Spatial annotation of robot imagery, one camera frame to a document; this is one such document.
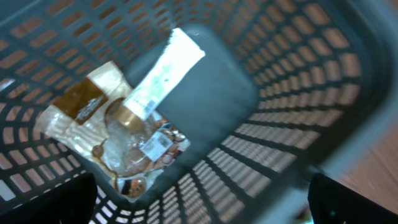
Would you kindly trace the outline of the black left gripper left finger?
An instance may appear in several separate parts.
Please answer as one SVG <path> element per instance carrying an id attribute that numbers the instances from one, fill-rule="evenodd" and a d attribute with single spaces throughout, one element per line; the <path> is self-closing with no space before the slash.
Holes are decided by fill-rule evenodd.
<path id="1" fill-rule="evenodd" d="M 1 224 L 88 224 L 97 194 L 94 175 L 84 173 L 1 215 Z"/>

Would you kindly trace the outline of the beige nut snack pouch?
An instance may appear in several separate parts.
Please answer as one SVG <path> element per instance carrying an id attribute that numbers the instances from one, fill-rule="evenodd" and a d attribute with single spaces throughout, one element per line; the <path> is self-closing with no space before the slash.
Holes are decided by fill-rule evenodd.
<path id="1" fill-rule="evenodd" d="M 158 112 L 134 119 L 135 128 L 123 126 L 117 110 L 131 92 L 118 66 L 107 62 L 51 104 L 35 129 L 99 166 L 118 194 L 135 202 L 190 141 Z"/>

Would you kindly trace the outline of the white cream tube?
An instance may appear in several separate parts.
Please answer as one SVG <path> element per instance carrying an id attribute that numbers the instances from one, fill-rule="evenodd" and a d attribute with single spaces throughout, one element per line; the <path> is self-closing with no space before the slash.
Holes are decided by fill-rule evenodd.
<path id="1" fill-rule="evenodd" d="M 204 56 L 205 52 L 182 29 L 173 29 L 161 56 L 123 106 L 145 121 Z"/>

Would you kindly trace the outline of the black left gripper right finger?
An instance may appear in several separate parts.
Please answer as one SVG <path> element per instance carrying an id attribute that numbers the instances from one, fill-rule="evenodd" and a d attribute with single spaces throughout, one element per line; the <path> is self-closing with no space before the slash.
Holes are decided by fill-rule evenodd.
<path id="1" fill-rule="evenodd" d="M 337 181 L 315 174 L 308 189 L 314 224 L 397 224 L 397 214 Z"/>

